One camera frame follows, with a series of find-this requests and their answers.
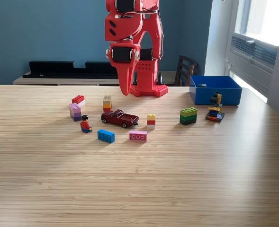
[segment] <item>yellow lego piece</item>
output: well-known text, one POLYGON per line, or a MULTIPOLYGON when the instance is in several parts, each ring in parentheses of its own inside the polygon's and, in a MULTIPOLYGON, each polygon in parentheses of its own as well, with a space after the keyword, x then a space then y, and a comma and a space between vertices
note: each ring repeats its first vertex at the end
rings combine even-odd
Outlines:
POLYGON ((219 105, 221 103, 221 98, 222 98, 222 95, 218 94, 217 95, 217 105, 219 105))
POLYGON ((194 107, 191 107, 191 108, 181 110, 180 114, 183 117, 190 117, 193 115, 197 115, 197 112, 198 112, 197 109, 195 109, 194 107))
POLYGON ((148 114, 147 120, 148 121, 156 121, 156 115, 155 114, 148 114))
POLYGON ((105 96, 103 98, 103 105, 112 105, 112 96, 105 96))
POLYGON ((218 111, 219 114, 222 112, 222 110, 222 107, 209 107, 209 111, 218 111))
POLYGON ((112 105, 111 105, 111 104, 104 104, 104 105, 103 105, 103 108, 105 108, 105 109, 111 109, 111 108, 112 108, 112 105))
POLYGON ((220 111, 219 107, 209 107, 209 111, 214 110, 214 111, 220 111))

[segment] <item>red shirt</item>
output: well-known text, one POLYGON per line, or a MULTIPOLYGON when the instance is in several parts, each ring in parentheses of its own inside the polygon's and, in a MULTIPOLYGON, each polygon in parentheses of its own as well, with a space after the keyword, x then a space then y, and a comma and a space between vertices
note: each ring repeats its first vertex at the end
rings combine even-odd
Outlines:
POLYGON ((90 129, 89 122, 81 122, 82 129, 90 129))

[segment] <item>red robot arm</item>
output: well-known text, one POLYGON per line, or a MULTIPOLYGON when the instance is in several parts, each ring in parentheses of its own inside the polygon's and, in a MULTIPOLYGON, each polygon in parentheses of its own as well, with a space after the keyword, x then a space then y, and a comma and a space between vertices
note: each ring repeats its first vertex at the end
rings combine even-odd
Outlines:
POLYGON ((106 8, 110 12, 106 17, 106 40, 114 42, 106 56, 117 69, 122 93, 157 97, 166 94, 168 87, 157 83, 163 44, 159 0, 106 0, 106 8), (145 32, 151 36, 152 50, 141 50, 145 32), (134 71, 138 79, 133 85, 134 71))

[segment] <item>red toy car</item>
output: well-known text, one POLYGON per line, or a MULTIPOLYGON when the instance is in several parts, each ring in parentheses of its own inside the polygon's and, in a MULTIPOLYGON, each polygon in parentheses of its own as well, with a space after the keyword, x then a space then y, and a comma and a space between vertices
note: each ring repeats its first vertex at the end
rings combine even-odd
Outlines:
POLYGON ((123 128, 132 127, 133 125, 138 125, 139 118, 134 115, 129 115, 124 113, 122 110, 109 111, 101 115, 101 120, 103 123, 111 123, 116 125, 121 125, 123 128))

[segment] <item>wire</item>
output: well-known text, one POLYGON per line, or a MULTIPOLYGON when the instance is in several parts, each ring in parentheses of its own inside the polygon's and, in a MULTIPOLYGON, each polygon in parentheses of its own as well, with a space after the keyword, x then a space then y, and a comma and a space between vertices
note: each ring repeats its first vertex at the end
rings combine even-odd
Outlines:
POLYGON ((159 21, 160 21, 160 26, 161 26, 161 29, 162 29, 162 49, 161 49, 161 56, 159 58, 154 58, 154 59, 157 59, 157 60, 161 60, 163 55, 164 55, 164 51, 163 51, 163 40, 164 40, 164 33, 163 33, 163 27, 162 27, 162 18, 160 16, 160 11, 159 11, 159 7, 156 5, 157 7, 157 10, 148 10, 146 8, 144 8, 145 11, 132 11, 132 12, 126 12, 124 13, 120 18, 123 18, 126 14, 128 13, 133 13, 133 14, 155 14, 157 13, 158 14, 158 18, 159 18, 159 21))
POLYGON ((155 58, 155 59, 158 59, 158 60, 161 60, 163 55, 164 55, 164 51, 163 51, 163 40, 164 40, 164 33, 163 33, 163 27, 162 27, 162 18, 160 16, 160 11, 159 11, 159 8, 158 6, 156 5, 157 7, 157 11, 158 11, 158 17, 159 17, 159 21, 160 21, 160 26, 162 28, 162 53, 161 53, 161 56, 159 58, 155 58))

